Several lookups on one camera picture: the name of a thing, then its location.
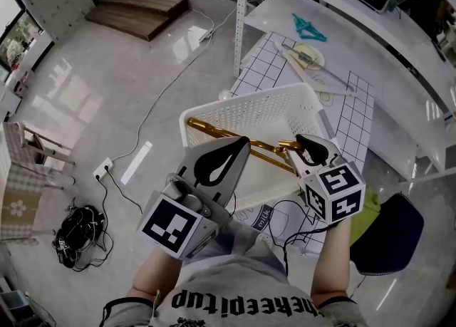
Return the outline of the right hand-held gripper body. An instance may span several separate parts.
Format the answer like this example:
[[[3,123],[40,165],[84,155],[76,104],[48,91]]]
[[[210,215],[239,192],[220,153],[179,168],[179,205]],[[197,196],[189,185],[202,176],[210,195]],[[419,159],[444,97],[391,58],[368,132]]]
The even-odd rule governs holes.
[[[342,157],[338,146],[323,142],[326,165],[308,166],[296,150],[286,154],[299,176],[301,198],[327,224],[338,223],[363,209],[366,184],[354,162]]]

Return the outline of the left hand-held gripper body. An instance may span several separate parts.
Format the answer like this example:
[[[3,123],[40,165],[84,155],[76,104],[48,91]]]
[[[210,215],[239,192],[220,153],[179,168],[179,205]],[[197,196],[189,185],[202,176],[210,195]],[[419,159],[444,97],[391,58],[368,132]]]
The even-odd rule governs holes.
[[[153,191],[137,235],[179,260],[189,260],[232,220],[226,209],[236,189],[234,175],[220,175],[204,186],[183,175],[168,175],[165,187]]]

